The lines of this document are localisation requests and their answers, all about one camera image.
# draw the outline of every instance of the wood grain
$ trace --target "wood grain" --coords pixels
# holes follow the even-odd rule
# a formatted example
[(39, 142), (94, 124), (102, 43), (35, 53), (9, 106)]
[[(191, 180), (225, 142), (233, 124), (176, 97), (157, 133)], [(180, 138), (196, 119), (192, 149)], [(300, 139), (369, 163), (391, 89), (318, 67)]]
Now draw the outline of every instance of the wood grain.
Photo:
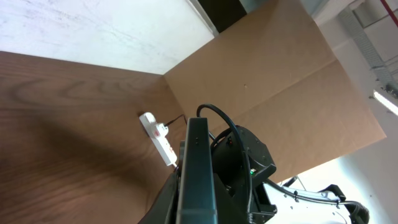
[(0, 52), (0, 223), (137, 223), (172, 171), (144, 111), (182, 113), (163, 76)]

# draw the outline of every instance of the red pipe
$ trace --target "red pipe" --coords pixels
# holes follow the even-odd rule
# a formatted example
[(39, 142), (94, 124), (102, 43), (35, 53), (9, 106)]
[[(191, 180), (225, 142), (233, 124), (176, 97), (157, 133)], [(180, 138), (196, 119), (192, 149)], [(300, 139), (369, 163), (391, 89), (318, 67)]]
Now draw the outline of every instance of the red pipe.
[(381, 4), (383, 4), (384, 8), (386, 8), (386, 10), (387, 10), (388, 14), (390, 15), (391, 19), (394, 21), (394, 23), (398, 27), (398, 19), (397, 19), (396, 15), (394, 14), (394, 12), (391, 10), (391, 8), (388, 5), (388, 3), (386, 2), (386, 0), (380, 0), (380, 2), (381, 2)]

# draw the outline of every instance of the tube light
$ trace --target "tube light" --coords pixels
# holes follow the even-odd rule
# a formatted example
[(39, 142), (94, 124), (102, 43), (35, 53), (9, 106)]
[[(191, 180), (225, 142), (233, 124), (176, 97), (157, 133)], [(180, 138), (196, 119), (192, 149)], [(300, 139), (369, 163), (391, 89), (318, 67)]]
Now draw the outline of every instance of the tube light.
[(376, 90), (373, 90), (373, 96), (381, 104), (383, 104), (386, 108), (388, 108), (391, 112), (398, 116), (398, 106), (396, 105), (396, 100), (392, 96), (389, 96), (388, 93), (384, 92), (379, 93)]

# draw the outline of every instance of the cardboard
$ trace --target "cardboard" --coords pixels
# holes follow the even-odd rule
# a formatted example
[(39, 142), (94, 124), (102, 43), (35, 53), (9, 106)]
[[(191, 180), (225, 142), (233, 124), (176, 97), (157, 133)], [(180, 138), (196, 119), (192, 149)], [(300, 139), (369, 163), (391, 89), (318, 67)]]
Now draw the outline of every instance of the cardboard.
[(267, 144), (275, 181), (385, 137), (299, 1), (265, 3), (165, 77), (187, 116), (212, 103)]

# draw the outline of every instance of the white power strip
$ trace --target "white power strip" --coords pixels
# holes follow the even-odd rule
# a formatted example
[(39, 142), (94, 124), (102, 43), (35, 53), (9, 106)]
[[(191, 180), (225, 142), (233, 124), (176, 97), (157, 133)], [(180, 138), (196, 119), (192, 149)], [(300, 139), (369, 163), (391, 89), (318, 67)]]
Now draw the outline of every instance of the white power strip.
[(139, 120), (152, 139), (152, 142), (155, 144), (156, 149), (159, 151), (166, 165), (173, 165), (176, 167), (177, 165), (175, 162), (177, 161), (177, 156), (166, 139), (169, 128), (164, 126), (163, 123), (156, 123), (154, 115), (150, 112), (141, 115)]

